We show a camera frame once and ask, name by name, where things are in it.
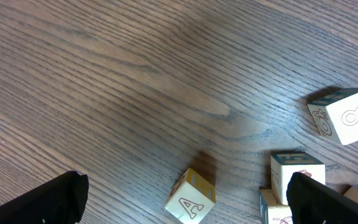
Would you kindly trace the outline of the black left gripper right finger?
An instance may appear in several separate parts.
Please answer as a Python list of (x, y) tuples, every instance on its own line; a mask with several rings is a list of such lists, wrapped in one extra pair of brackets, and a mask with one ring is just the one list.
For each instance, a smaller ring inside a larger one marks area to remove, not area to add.
[(293, 224), (358, 224), (358, 203), (301, 172), (287, 187)]

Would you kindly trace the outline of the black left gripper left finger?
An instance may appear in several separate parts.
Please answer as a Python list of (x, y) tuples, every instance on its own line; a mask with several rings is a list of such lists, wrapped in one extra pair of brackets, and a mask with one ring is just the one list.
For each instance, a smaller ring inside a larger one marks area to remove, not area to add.
[(0, 206), (0, 223), (79, 223), (89, 190), (86, 174), (68, 171)]

